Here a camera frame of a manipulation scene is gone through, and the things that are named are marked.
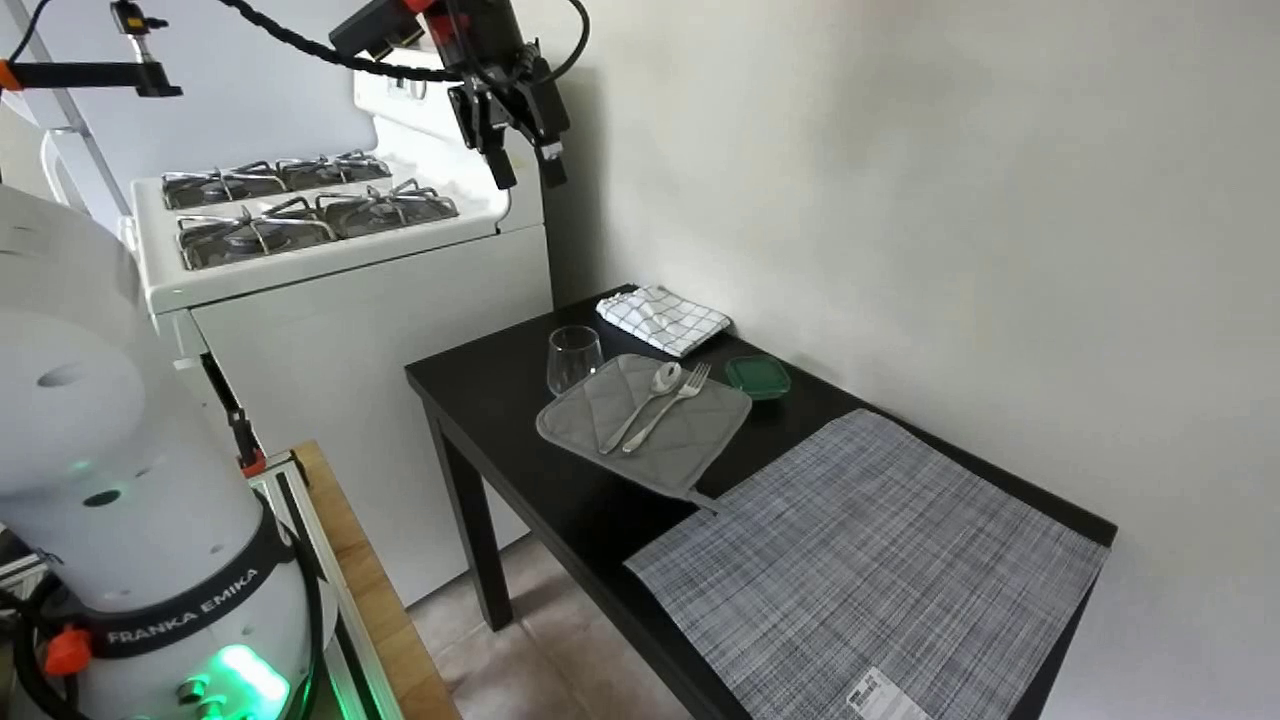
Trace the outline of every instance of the white robot body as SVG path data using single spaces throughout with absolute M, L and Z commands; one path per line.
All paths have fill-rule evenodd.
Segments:
M 92 221 L 0 188 L 0 522 L 95 616 L 157 608 L 236 559 L 264 503 L 209 436 Z M 194 715 L 179 689 L 246 645 L 309 672 L 300 565 L 215 623 L 79 675 L 84 715 Z

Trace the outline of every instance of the label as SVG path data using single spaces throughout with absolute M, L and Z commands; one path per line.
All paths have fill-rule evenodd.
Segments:
M 867 669 L 851 683 L 848 707 L 859 720 L 928 720 L 928 713 L 904 689 L 895 689 L 882 669 Z

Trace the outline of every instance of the gray placemat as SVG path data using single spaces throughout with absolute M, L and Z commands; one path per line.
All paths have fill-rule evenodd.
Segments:
M 753 715 L 848 720 L 885 672 L 928 715 L 1010 715 L 1103 547 L 851 412 L 629 569 Z
M 549 445 L 562 445 L 617 475 L 644 483 L 661 495 L 695 495 L 695 480 L 723 452 L 753 412 L 753 399 L 739 387 L 708 381 L 694 399 L 679 399 L 670 420 L 641 445 L 637 457 L 604 457 L 617 427 L 632 415 L 637 403 L 652 392 L 652 373 L 661 361 L 617 354 L 590 381 L 571 385 L 537 415 L 537 432 Z

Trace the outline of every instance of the clear glass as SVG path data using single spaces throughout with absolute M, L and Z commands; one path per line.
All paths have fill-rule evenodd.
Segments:
M 590 323 L 566 323 L 549 335 L 549 392 L 566 397 L 571 385 L 604 362 L 604 344 Z

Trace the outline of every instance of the wooden floor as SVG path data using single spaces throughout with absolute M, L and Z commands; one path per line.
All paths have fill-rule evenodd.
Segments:
M 466 720 L 688 720 L 537 540 L 506 552 L 515 623 L 490 632 L 472 579 L 410 616 Z

